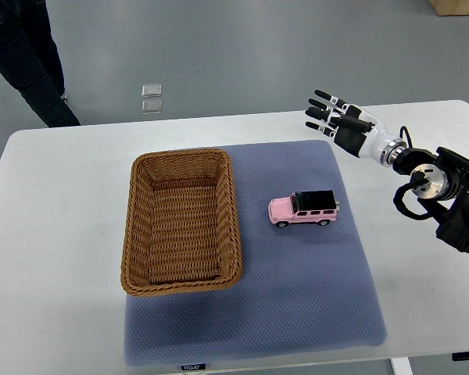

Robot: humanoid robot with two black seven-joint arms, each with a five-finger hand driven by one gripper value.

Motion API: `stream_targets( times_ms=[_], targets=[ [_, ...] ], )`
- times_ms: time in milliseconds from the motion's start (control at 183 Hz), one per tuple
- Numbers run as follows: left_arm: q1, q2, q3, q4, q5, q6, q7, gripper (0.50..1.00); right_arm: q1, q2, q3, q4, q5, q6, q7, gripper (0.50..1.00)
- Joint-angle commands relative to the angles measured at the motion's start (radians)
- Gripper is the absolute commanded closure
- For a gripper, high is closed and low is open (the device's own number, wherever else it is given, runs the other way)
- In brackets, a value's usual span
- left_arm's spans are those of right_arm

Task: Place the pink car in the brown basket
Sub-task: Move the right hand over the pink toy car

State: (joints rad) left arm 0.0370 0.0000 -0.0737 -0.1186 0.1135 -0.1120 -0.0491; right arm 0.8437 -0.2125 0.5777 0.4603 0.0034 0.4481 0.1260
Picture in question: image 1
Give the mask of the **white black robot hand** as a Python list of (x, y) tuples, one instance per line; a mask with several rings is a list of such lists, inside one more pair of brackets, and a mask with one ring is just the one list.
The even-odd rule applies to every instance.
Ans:
[(382, 166), (393, 164), (396, 156), (408, 148), (406, 140), (390, 134), (383, 122), (366, 109), (327, 92), (316, 90), (305, 114), (306, 126), (331, 138), (357, 158), (370, 158)]

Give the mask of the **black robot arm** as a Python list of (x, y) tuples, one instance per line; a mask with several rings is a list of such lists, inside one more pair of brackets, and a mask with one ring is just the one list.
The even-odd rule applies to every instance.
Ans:
[(434, 219), (435, 236), (469, 254), (469, 159), (443, 147), (436, 155), (405, 148), (389, 162), (398, 174), (410, 177), (395, 193), (396, 209), (412, 220)]

